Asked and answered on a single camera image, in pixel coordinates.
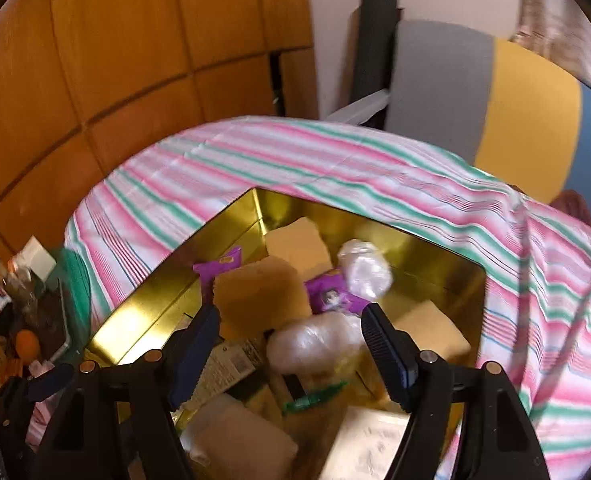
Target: purple snack package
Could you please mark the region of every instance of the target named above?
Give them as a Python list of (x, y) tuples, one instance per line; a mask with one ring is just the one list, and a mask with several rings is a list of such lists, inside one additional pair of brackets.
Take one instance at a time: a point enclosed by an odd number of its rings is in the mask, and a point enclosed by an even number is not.
[(234, 247), (217, 260), (193, 264), (193, 271), (200, 276), (202, 304), (213, 304), (213, 282), (218, 274), (237, 269), (242, 265), (242, 248)]
[(314, 314), (327, 310), (343, 309), (361, 314), (370, 303), (351, 294), (340, 269), (333, 269), (304, 283), (309, 294), (309, 303)]

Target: striped tablecloth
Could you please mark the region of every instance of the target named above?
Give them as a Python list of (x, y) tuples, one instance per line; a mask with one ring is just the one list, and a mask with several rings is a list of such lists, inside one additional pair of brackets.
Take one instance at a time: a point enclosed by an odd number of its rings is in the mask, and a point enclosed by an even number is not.
[[(182, 132), (98, 184), (66, 230), (96, 330), (201, 225), (254, 186), (384, 221), (482, 264), (479, 365), (519, 390), (553, 479), (591, 464), (591, 229), (457, 156), (365, 128), (238, 118)], [(453, 450), (440, 478), (448, 477)]]

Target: patterned curtain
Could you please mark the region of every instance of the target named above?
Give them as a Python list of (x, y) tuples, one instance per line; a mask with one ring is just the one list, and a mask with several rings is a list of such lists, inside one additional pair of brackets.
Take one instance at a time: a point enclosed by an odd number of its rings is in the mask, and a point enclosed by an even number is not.
[(575, 0), (522, 0), (520, 25), (511, 41), (591, 87), (591, 22)]

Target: barcode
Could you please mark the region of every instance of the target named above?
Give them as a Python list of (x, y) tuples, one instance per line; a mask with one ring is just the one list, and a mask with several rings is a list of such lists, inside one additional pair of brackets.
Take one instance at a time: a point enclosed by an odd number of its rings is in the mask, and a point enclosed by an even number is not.
[(235, 366), (239, 374), (243, 374), (251, 370), (251, 366), (245, 355), (233, 354), (230, 356), (230, 362)]

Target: silver screw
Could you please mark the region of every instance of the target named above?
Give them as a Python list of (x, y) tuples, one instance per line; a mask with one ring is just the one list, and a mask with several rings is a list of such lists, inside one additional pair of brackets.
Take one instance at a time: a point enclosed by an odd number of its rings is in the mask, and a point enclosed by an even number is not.
[(437, 354), (432, 350), (422, 350), (419, 353), (419, 358), (425, 363), (435, 363), (437, 361)]
[(144, 360), (147, 363), (156, 363), (160, 359), (162, 359), (162, 350), (153, 349), (149, 350), (148, 352), (146, 352), (146, 354), (144, 354)]
[(493, 375), (500, 375), (502, 373), (502, 367), (495, 361), (489, 361), (487, 363), (487, 371)]
[(89, 374), (95, 370), (95, 361), (85, 361), (80, 365), (80, 372)]

